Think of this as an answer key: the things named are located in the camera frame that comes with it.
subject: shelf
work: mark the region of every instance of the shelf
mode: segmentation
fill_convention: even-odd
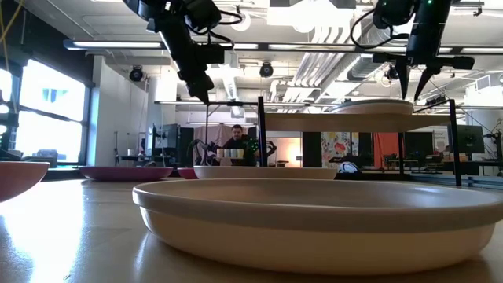
[[[266,129],[277,131],[403,133],[449,122],[443,115],[266,114]]]

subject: colorful poster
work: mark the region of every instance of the colorful poster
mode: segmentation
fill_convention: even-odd
[[[345,157],[349,153],[353,156],[358,155],[358,133],[321,133],[321,165],[323,168],[338,167],[338,163],[330,161]]]

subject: man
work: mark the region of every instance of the man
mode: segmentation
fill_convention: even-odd
[[[241,125],[233,126],[233,137],[223,145],[224,149],[243,149],[244,156],[242,160],[233,160],[234,166],[256,166],[256,160],[254,153],[247,149],[247,142],[251,141],[251,138],[246,134],[243,134],[243,127]]]

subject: window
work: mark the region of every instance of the window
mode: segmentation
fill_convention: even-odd
[[[10,94],[13,92],[13,77],[6,70],[0,69],[0,90],[2,90],[2,99],[10,101]]]
[[[57,156],[59,163],[84,163],[86,86],[44,64],[23,69],[15,149],[25,156]]]
[[[20,104],[82,121],[86,86],[37,61],[23,69]]]
[[[57,154],[60,162],[79,162],[82,125],[41,116],[33,112],[19,113],[16,149],[25,156]]]

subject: red bowl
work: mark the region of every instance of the red bowl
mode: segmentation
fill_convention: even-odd
[[[46,175],[48,163],[0,162],[0,202],[18,196]]]
[[[143,182],[168,177],[172,167],[81,167],[80,173],[96,181]]]
[[[185,180],[197,180],[196,172],[194,172],[194,168],[179,168],[178,173],[180,176],[185,178]]]

